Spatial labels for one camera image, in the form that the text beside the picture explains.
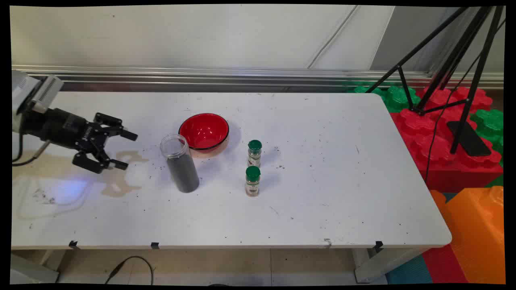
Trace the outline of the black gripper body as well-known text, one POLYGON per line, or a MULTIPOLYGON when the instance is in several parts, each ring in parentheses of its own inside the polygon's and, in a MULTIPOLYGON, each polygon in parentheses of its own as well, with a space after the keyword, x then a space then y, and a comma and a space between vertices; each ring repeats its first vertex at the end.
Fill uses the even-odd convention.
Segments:
POLYGON ((98 123, 58 108, 25 113, 21 129, 44 142, 93 155, 104 151, 107 138, 98 123))

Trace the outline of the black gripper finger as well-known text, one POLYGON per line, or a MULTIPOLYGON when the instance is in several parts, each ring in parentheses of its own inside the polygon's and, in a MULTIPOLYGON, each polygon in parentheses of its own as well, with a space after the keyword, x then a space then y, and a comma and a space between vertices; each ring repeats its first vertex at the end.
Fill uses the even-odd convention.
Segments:
POLYGON ((77 151, 73 157, 73 164, 93 173, 100 174, 104 170, 113 168, 126 170, 128 167, 128 163, 109 158, 104 149, 86 150, 79 147, 73 149, 77 151))
POLYGON ((122 138, 136 141, 138 135, 129 132, 122 124, 122 120, 109 116, 107 114, 96 113, 94 117, 94 123, 98 126, 95 128, 95 132, 100 135, 107 137, 121 136, 122 138))

